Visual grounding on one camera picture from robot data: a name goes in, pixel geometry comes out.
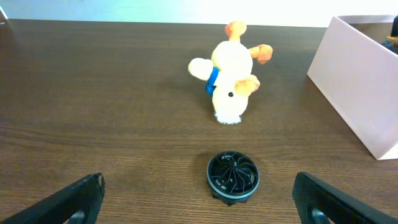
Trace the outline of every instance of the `dark wood surface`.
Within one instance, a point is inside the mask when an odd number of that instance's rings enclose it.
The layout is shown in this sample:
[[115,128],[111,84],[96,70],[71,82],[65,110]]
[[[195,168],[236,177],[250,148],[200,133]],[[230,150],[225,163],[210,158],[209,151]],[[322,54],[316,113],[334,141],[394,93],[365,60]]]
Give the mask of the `dark wood surface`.
[[0,24],[3,23],[3,22],[6,22],[6,21],[7,21],[6,15],[4,15],[3,11],[0,10]]
[[[0,220],[103,172],[98,223],[299,223],[307,171],[398,217],[398,161],[376,161],[306,73],[325,29],[249,26],[261,87],[243,122],[216,122],[187,72],[227,39],[224,26],[10,20],[0,27]],[[212,199],[205,169],[235,150],[261,183],[245,204]]]

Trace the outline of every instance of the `blue plush accent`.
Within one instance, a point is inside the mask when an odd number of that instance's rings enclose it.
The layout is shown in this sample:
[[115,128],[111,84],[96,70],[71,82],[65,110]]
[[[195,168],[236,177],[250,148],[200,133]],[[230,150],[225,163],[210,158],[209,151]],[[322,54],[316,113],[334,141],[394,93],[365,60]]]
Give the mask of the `blue plush accent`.
[[216,79],[218,77],[218,73],[220,70],[216,67],[213,67],[213,71],[211,72],[210,78],[207,80],[206,83],[206,92],[213,97],[213,92],[216,89],[216,86],[214,86],[214,83],[216,82]]

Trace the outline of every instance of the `white plush toy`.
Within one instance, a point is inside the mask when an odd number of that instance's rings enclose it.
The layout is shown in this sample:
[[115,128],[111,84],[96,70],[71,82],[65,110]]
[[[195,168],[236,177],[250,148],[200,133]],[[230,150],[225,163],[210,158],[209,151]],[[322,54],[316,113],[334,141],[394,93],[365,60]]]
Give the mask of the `white plush toy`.
[[218,122],[236,124],[241,122],[249,95],[260,86],[257,77],[251,75],[252,59],[266,63],[271,59],[272,47],[263,44],[247,49],[242,45],[240,36],[246,31],[244,22],[234,21],[225,27],[225,31],[229,40],[218,44],[211,60],[195,58],[189,63],[188,71],[207,81],[206,91],[213,97]]

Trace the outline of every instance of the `stuffed duck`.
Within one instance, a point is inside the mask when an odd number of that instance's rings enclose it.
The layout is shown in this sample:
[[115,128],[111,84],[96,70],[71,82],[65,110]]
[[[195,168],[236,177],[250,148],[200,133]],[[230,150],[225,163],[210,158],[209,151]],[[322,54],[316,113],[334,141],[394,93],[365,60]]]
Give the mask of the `stuffed duck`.
[[206,91],[213,99],[215,116],[222,124],[237,124],[248,106],[251,93],[260,82],[251,74],[253,58],[260,64],[271,59],[272,47],[258,45],[247,49],[240,42],[246,31],[246,24],[234,21],[225,27],[229,40],[214,49],[210,59],[195,58],[188,65],[194,77],[207,81]]

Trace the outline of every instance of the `orange plush foot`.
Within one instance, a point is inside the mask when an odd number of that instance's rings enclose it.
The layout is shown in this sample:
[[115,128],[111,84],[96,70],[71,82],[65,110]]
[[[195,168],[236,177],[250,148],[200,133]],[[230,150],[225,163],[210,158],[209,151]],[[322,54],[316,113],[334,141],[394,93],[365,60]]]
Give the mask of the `orange plush foot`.
[[262,65],[268,62],[273,53],[273,49],[270,45],[261,44],[257,47],[253,47],[249,49],[251,57],[256,58],[257,61]]
[[241,36],[246,32],[246,24],[243,21],[233,21],[225,27],[229,41],[241,41]]

